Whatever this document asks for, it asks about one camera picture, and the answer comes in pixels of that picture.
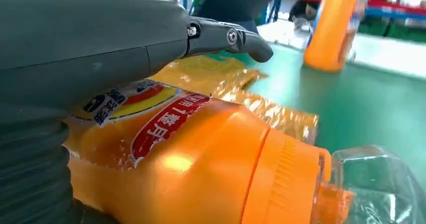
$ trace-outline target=gray robot arm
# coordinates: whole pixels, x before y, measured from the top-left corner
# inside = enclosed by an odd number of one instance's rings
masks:
[[[113,223],[72,198],[62,120],[187,56],[272,56],[238,26],[164,0],[0,0],[0,223]]]

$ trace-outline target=clear plastic bag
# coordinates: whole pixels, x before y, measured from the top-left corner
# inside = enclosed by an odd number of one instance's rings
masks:
[[[379,147],[335,152],[331,184],[345,190],[337,223],[426,223],[425,191],[401,159]]]
[[[234,58],[223,61],[198,56],[171,62],[151,79],[193,92],[242,104],[271,127],[308,144],[314,144],[318,116],[281,106],[246,91],[253,81],[265,77],[258,70],[245,69]]]

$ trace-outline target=orange bottle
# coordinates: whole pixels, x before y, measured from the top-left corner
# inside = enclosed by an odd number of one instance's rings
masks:
[[[243,106],[148,81],[93,98],[67,123],[74,196],[122,224],[336,219],[318,212],[338,208],[320,185],[330,154]]]
[[[345,65],[368,0],[322,0],[304,63],[336,72]]]

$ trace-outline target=yellow plastic bag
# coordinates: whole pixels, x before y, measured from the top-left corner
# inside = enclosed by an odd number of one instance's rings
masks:
[[[225,61],[198,56],[171,62],[151,79],[246,106],[271,127],[305,143],[314,144],[318,116],[281,106],[246,91],[264,77],[234,58]]]

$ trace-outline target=orange bottle in background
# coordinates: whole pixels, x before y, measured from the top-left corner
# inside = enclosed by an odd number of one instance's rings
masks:
[[[329,72],[343,68],[367,2],[322,0],[303,57],[307,66]]]

